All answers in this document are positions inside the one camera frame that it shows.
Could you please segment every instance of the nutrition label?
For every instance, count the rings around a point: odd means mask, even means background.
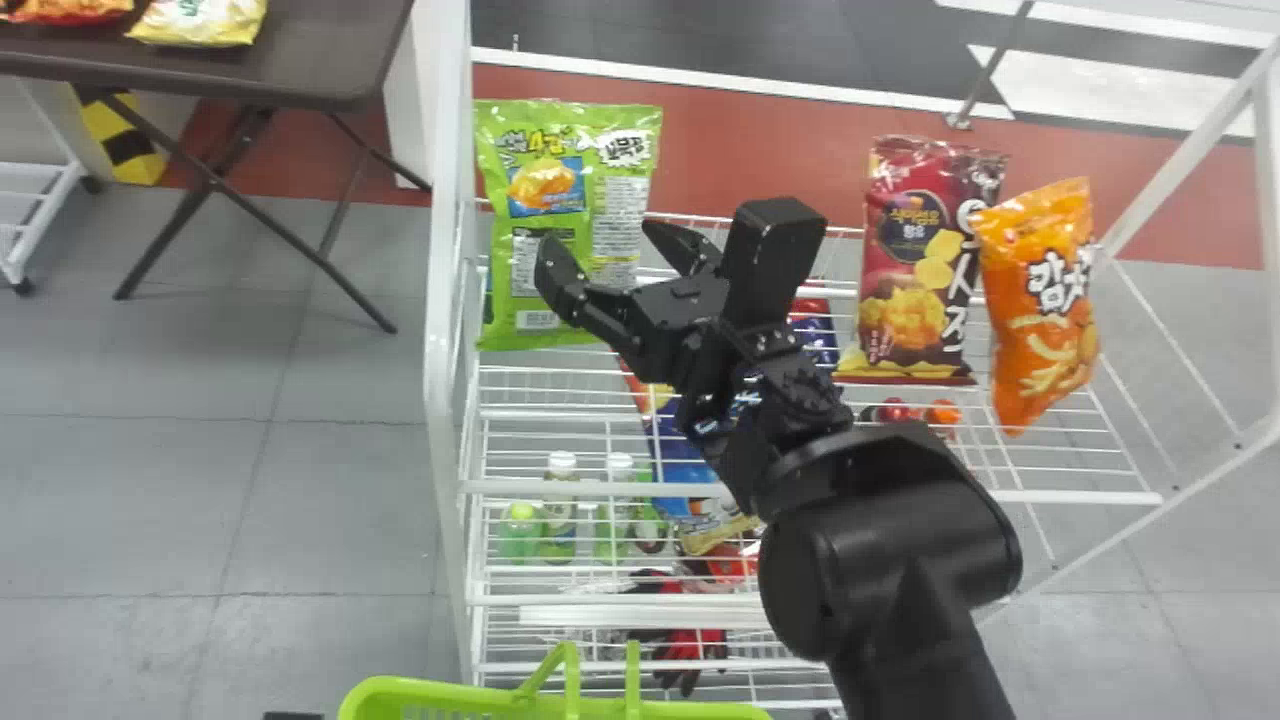
[[[626,272],[634,273],[640,255],[640,222],[649,204],[649,178],[605,177],[600,184],[604,201],[591,222],[591,254],[602,260],[630,261]]]
[[[538,297],[534,286],[534,266],[543,238],[554,237],[562,242],[573,240],[568,228],[512,228],[511,231],[511,296]]]

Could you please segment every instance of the green basket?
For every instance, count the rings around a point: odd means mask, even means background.
[[[564,694],[538,691],[564,665]],[[338,720],[404,720],[461,712],[475,717],[511,720],[769,720],[750,705],[713,702],[652,702],[640,700],[640,643],[627,643],[627,684],[621,698],[581,697],[577,646],[563,642],[552,650],[531,678],[517,689],[472,688],[413,678],[370,678],[342,702]]]

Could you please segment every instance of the barcode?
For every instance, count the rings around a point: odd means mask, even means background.
[[[559,327],[559,316],[550,310],[521,310],[516,313],[517,331],[549,331]]]

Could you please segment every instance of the cart wheel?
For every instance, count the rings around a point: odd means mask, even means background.
[[[95,176],[82,177],[81,187],[83,187],[84,192],[90,195],[101,195],[102,191],[106,190],[106,184],[104,184],[102,181],[97,179]]]

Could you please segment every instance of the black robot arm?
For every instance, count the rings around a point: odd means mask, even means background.
[[[681,277],[593,287],[545,241],[535,284],[644,382],[682,393],[677,427],[760,516],[760,594],[796,655],[826,662],[858,720],[1009,720],[970,611],[1012,592],[1018,537],[923,423],[855,425],[787,324],[827,222],[791,197],[739,208],[723,255],[646,222]],[[760,401],[727,413],[750,386]]]

